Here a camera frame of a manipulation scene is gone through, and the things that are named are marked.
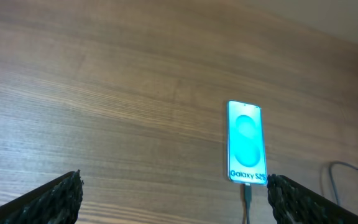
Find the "turquoise Galaxy S25 smartphone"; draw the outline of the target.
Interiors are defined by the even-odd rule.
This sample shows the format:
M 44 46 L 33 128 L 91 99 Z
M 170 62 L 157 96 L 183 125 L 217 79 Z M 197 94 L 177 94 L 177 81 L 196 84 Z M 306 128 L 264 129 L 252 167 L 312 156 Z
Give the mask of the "turquoise Galaxy S25 smartphone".
M 267 183 L 262 109 L 258 105 L 227 102 L 227 176 L 240 184 Z

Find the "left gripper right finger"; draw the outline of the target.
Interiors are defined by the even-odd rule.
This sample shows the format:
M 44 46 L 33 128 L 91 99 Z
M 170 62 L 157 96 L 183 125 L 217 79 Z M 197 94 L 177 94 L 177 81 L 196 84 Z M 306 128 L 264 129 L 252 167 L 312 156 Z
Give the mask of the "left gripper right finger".
M 284 175 L 267 177 L 268 202 L 277 223 L 358 224 L 358 215 Z

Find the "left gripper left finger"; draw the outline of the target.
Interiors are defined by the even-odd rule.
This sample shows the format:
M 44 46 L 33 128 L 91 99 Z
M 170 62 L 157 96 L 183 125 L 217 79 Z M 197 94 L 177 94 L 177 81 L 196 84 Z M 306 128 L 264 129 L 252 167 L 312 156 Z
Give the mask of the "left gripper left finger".
M 0 224 L 74 224 L 83 201 L 80 171 L 70 171 L 0 206 Z

